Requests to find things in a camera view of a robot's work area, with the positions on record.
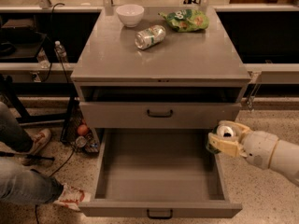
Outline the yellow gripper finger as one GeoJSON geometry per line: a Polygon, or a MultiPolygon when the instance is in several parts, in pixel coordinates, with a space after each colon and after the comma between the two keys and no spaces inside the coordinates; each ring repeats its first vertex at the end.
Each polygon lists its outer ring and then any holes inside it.
{"type": "Polygon", "coordinates": [[[250,127],[229,120],[220,121],[218,126],[218,135],[220,137],[241,137],[249,131],[250,127]]]}
{"type": "Polygon", "coordinates": [[[221,137],[215,133],[208,134],[208,143],[231,157],[247,157],[243,146],[235,137],[221,137]]]}

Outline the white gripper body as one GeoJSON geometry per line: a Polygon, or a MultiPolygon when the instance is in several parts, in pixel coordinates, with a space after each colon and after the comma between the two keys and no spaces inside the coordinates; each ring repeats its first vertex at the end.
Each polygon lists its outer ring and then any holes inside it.
{"type": "Polygon", "coordinates": [[[263,131],[249,132],[241,142],[247,154],[245,160],[260,169],[268,169],[277,142],[278,137],[274,134],[263,131]]]}

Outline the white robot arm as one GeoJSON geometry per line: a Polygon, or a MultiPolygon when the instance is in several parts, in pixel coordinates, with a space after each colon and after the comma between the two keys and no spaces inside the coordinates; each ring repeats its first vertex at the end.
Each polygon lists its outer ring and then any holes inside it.
{"type": "Polygon", "coordinates": [[[280,139],[265,131],[229,120],[222,120],[208,134],[206,149],[242,157],[248,164],[262,170],[270,169],[299,186],[299,145],[280,139]]]}

